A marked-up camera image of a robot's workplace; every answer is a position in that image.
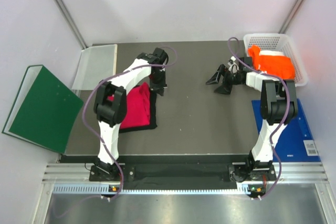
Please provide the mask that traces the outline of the pink red t-shirt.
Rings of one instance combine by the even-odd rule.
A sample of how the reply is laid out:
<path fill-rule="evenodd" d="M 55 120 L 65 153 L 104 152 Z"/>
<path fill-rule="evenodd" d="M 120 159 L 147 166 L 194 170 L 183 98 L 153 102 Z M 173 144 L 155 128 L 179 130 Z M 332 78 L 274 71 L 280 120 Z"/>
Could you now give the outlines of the pink red t-shirt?
<path fill-rule="evenodd" d="M 134 87 L 127 94 L 127 114 L 121 123 L 121 130 L 150 124 L 150 90 L 147 83 Z"/>

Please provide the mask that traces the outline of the black t-shirt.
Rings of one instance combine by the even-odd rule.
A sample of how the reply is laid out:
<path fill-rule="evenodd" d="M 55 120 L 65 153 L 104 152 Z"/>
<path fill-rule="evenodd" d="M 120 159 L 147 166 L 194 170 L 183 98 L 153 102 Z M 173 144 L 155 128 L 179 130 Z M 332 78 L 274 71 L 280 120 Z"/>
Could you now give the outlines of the black t-shirt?
<path fill-rule="evenodd" d="M 153 130 L 157 128 L 157 122 L 156 122 L 156 93 L 152 92 L 150 90 L 150 124 L 148 126 L 142 126 L 142 127 L 135 127 L 128 130 L 121 130 L 120 133 L 128 133 L 128 132 L 136 132 L 136 131 L 144 131 L 144 130 Z"/>

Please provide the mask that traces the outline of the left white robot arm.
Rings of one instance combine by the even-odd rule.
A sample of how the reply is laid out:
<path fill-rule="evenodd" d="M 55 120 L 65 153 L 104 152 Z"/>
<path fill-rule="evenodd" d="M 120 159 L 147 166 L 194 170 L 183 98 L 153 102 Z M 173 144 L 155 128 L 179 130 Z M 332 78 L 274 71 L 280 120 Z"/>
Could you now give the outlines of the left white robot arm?
<path fill-rule="evenodd" d="M 103 139 L 98 158 L 105 163 L 101 174 L 107 180 L 114 180 L 119 174 L 118 166 L 113 163 L 119 157 L 119 129 L 128 111 L 127 95 L 140 81 L 149 77 L 149 89 L 163 96 L 167 87 L 165 65 L 168 62 L 168 54 L 162 48 L 155 48 L 151 54 L 141 53 L 124 72 L 105 81 L 97 89 L 93 111 Z"/>

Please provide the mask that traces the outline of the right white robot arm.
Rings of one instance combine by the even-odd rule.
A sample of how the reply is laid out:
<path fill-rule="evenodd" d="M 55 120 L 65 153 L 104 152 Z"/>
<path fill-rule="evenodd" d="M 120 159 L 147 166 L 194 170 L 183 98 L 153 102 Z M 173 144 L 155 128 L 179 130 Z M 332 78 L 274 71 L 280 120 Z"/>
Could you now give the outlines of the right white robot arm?
<path fill-rule="evenodd" d="M 239 58 L 238 69 L 232 72 L 235 57 L 231 57 L 229 67 L 219 65 L 214 75 L 206 82 L 220 84 L 214 92 L 229 95 L 234 85 L 244 84 L 261 92 L 260 114 L 262 127 L 257 143 L 250 151 L 245 174 L 252 180 L 258 179 L 265 170 L 270 170 L 273 161 L 273 150 L 282 131 L 297 116 L 298 102 L 295 81 L 278 78 L 251 70 L 253 60 L 251 57 Z"/>

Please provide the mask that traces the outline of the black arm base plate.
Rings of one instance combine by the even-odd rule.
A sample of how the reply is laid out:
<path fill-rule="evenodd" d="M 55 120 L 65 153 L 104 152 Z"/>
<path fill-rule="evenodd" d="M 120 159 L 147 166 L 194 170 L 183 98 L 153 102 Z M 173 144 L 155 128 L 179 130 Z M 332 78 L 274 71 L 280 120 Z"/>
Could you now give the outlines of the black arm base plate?
<path fill-rule="evenodd" d="M 236 189 L 238 183 L 262 184 L 276 179 L 274 168 L 248 172 L 244 164 L 224 162 L 179 162 L 179 163 L 126 163 L 121 166 L 124 178 L 114 165 L 109 172 L 91 167 L 92 182 L 123 181 L 124 191 L 141 190 L 218 190 Z"/>

